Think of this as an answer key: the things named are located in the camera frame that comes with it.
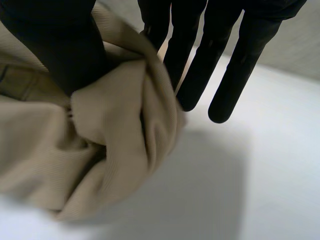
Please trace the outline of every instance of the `tan corduroy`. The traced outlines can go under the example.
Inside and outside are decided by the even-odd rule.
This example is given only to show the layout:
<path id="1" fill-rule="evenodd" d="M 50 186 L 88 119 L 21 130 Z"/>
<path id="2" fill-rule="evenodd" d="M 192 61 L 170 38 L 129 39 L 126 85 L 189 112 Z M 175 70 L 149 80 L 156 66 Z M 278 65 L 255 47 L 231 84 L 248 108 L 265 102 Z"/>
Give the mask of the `tan corduroy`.
<path id="1" fill-rule="evenodd" d="M 71 99 L 0 25 L 0 193 L 77 220 L 132 194 L 184 125 L 151 44 L 99 5 L 110 58 L 122 63 Z"/>

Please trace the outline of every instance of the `ribbed fabric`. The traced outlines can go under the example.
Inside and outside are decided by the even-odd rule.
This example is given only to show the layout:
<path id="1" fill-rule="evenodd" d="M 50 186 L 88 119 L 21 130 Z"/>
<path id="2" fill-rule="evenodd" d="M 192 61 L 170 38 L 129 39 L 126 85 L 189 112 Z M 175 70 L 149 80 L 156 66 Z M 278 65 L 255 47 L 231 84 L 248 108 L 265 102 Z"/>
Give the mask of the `ribbed fabric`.
<path id="1" fill-rule="evenodd" d="M 99 3 L 92 15 L 108 56 L 122 63 L 71 99 L 0 25 L 0 192 L 59 221 L 132 194 L 185 123 L 152 45 Z"/>

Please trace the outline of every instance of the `gray wall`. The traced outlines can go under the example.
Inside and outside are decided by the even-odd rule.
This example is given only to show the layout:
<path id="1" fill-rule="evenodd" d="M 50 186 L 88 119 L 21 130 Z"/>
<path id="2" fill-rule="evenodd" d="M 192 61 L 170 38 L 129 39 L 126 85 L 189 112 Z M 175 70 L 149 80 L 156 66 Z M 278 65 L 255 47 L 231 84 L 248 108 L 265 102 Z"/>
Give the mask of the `gray wall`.
<path id="1" fill-rule="evenodd" d="M 137 31 L 143 28 L 137 0 L 102 0 L 102 2 Z M 236 45 L 241 18 L 233 28 L 225 50 L 227 55 L 232 54 Z M 203 24 L 202 18 L 196 45 L 200 43 Z M 308 0 L 295 18 L 283 22 L 278 34 L 266 46 L 259 64 L 320 79 L 320 0 Z"/>

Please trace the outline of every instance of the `crumpled cloth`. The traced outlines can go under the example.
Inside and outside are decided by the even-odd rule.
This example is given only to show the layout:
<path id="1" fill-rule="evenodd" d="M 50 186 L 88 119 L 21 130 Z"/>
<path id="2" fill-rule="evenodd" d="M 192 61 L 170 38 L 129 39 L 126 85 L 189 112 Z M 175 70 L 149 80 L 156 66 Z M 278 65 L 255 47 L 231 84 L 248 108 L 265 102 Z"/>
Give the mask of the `crumpled cloth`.
<path id="1" fill-rule="evenodd" d="M 185 124 L 151 44 L 97 3 L 118 67 L 68 98 L 0 24 L 0 193 L 79 220 L 134 193 Z"/>

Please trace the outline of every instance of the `white surface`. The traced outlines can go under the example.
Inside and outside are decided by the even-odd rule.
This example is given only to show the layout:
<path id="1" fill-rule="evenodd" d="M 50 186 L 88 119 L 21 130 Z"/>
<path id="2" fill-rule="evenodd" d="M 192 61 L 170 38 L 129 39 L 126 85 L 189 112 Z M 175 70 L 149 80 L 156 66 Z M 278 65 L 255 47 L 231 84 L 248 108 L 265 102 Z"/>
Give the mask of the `white surface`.
<path id="1" fill-rule="evenodd" d="M 223 58 L 169 159 L 79 223 L 0 198 L 1 240 L 319 240 L 320 83 L 257 67 L 231 119 L 207 111 Z"/>

